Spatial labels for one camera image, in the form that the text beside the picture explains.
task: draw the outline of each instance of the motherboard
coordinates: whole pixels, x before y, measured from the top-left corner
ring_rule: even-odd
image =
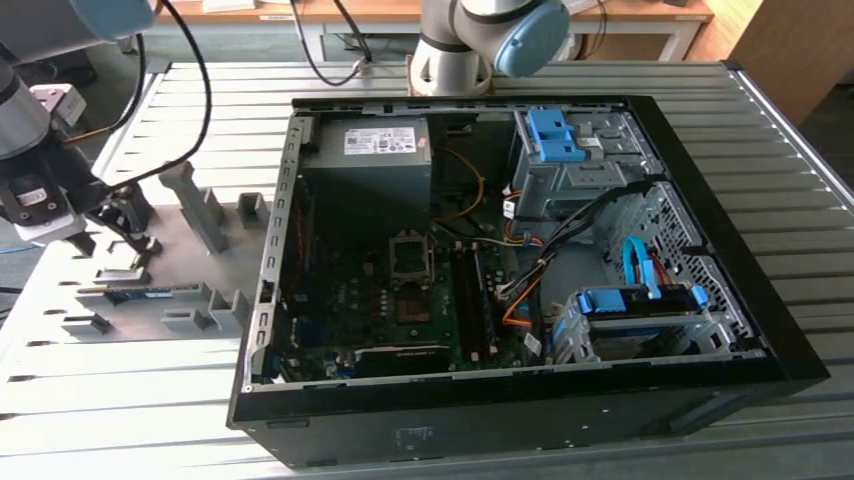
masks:
[[[520,366],[524,346],[502,331],[499,246],[402,231],[331,250],[294,295],[294,381]]]

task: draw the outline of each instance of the ram slot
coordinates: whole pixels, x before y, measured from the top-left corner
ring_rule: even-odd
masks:
[[[480,362],[490,355],[490,336],[483,310],[484,283],[478,268],[475,250],[459,248],[454,251],[451,276],[463,356],[472,362]]]

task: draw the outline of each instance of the black cable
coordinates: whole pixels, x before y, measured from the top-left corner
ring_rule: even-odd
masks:
[[[463,205],[464,200],[466,200],[466,197],[463,195],[460,195],[459,198],[456,199],[456,207],[459,208],[460,212],[466,209],[466,205]],[[490,234],[486,232],[486,230],[483,230],[483,228],[480,227],[475,219],[471,218],[471,214],[463,215],[460,218],[466,220],[466,223],[468,223],[471,228],[475,230],[475,236],[478,237],[490,236]]]
[[[143,38],[143,34],[136,34],[136,51],[139,55],[139,69],[136,71],[136,87],[133,88],[133,96],[131,97],[131,105],[127,110],[116,120],[116,122],[108,127],[99,128],[88,133],[77,135],[73,138],[63,141],[63,145],[72,146],[76,145],[85,140],[95,138],[105,133],[113,133],[121,127],[127,125],[139,109],[139,104],[143,102],[143,89],[145,87],[145,68],[147,68],[147,60],[145,60],[145,39]]]
[[[347,11],[344,9],[344,6],[340,5],[338,1],[335,2],[335,4],[339,6],[339,10],[343,15],[344,12]],[[354,77],[359,74],[359,72],[362,71],[362,63],[368,61],[367,59],[368,59],[368,56],[371,55],[370,51],[367,50],[367,44],[364,43],[364,38],[362,38],[362,33],[356,35],[356,32],[359,29],[358,27],[354,29],[354,26],[355,26],[355,23],[354,23],[354,25],[351,25],[351,29],[354,29],[354,35],[356,36],[356,41],[359,42],[359,46],[362,48],[364,58],[359,61],[359,63],[356,63],[356,65],[354,65],[352,72],[350,72],[350,75],[347,75],[342,80],[338,80],[338,81],[330,80],[320,73],[320,70],[318,69],[318,65],[315,64],[315,60],[314,58],[311,58],[311,52],[308,51],[308,44],[306,43],[306,34],[303,33],[303,21],[299,18],[299,11],[296,8],[296,4],[294,2],[291,2],[291,12],[294,14],[294,25],[296,25],[296,36],[299,37],[299,43],[303,46],[303,53],[306,54],[306,61],[308,62],[308,66],[311,67],[311,70],[315,72],[315,75],[318,76],[318,78],[323,83],[326,83],[330,87],[340,87],[347,82],[350,82],[350,80],[352,80]]]
[[[189,49],[192,50],[192,54],[196,57],[199,70],[201,71],[201,82],[204,83],[204,117],[201,119],[201,129],[199,131],[199,138],[196,139],[196,143],[189,148],[189,150],[187,150],[187,153],[184,153],[180,157],[177,157],[171,162],[167,162],[163,165],[160,165],[157,168],[148,170],[145,173],[141,173],[135,177],[129,178],[128,180],[124,180],[117,184],[115,184],[111,187],[111,190],[113,192],[121,190],[124,187],[129,185],[139,183],[141,180],[161,174],[163,172],[169,170],[172,167],[184,163],[201,148],[204,139],[208,136],[208,128],[211,127],[211,111],[213,110],[213,93],[212,93],[212,87],[211,87],[211,77],[208,75],[208,67],[207,67],[207,64],[204,63],[201,50],[199,49],[199,44],[196,43],[196,39],[192,36],[192,33],[189,32],[189,27],[187,27],[187,22],[184,22],[184,18],[181,17],[181,14],[179,13],[175,6],[172,5],[171,0],[161,0],[161,2],[165,9],[169,11],[169,14],[175,18],[175,23],[177,23],[177,26],[180,27],[181,32],[184,33],[184,37],[187,38],[187,43],[189,44]]]
[[[602,0],[596,0],[596,5],[599,7],[599,27],[596,28],[596,34],[591,42],[591,50],[582,55],[580,60],[587,60],[596,54],[604,44],[604,37],[608,34],[608,11]]]
[[[350,12],[344,8],[344,4],[342,3],[340,0],[335,0],[335,6],[338,7],[338,11],[340,12],[342,17],[344,17],[344,21],[347,22],[347,25],[350,25],[350,30],[352,30],[352,35],[356,38],[356,42],[359,43],[359,46],[362,47],[362,53],[364,54],[364,61],[367,63],[371,63],[374,61],[374,54],[371,53],[371,48],[368,47],[368,42],[364,39],[362,30],[359,30],[359,25],[356,25],[356,21],[352,19],[352,16],[350,15]]]
[[[652,188],[655,181],[658,181],[658,179],[651,178],[638,182],[631,182],[624,187],[612,188],[579,208],[560,223],[560,225],[558,225],[558,228],[555,228],[551,235],[543,242],[543,247],[539,250],[539,256],[534,265],[519,276],[519,278],[511,281],[502,288],[502,292],[512,291],[523,283],[528,282],[536,273],[546,270],[558,255],[559,248],[592,226],[596,216],[614,200],[624,197],[626,195],[644,193],[650,188]]]

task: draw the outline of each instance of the metal workbench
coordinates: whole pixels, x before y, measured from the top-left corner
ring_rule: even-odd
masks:
[[[221,202],[242,191],[271,193],[294,97],[406,94],[403,64],[371,67],[364,79],[334,90],[302,64],[209,68],[216,108],[195,179]],[[324,67],[331,77],[348,70]],[[141,110],[96,165],[108,180],[173,158],[193,141],[199,78],[184,64],[148,76]],[[854,197],[749,78],[718,64],[584,62],[550,66],[536,78],[500,78],[498,92],[655,96],[833,378],[685,439],[312,473],[610,480],[854,475]],[[152,203],[175,202],[153,183],[147,189]],[[85,344],[57,335],[43,310],[59,295],[57,265],[71,255],[64,245],[48,248],[0,331],[0,475],[151,477],[176,474],[172,469],[207,479],[290,475],[225,428],[237,339],[129,342],[125,335]],[[28,343],[45,340],[55,343]]]

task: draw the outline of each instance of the floor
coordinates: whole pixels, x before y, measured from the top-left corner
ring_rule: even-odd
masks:
[[[303,60],[296,36],[240,35],[225,39],[221,36],[200,36],[199,46],[208,62],[295,62]],[[376,36],[368,39],[378,60],[402,60],[415,50],[416,38]],[[183,37],[149,36],[147,52],[151,59],[176,62],[192,61],[192,54]],[[360,54],[343,49],[334,37],[327,39],[327,58],[356,60]],[[127,105],[136,78],[136,57],[123,55],[113,45],[101,45],[89,50],[89,58],[99,72],[97,82],[83,89],[88,102],[85,120],[92,127],[109,124]],[[801,127],[805,137],[825,156],[849,184],[854,184],[854,91],[851,87],[834,90]],[[97,157],[103,141],[85,145],[89,158]],[[0,286],[23,287],[41,255],[40,249],[3,254],[3,250],[25,246],[17,239],[15,229],[0,223]],[[3,309],[13,304],[15,296],[0,294],[0,324]]]

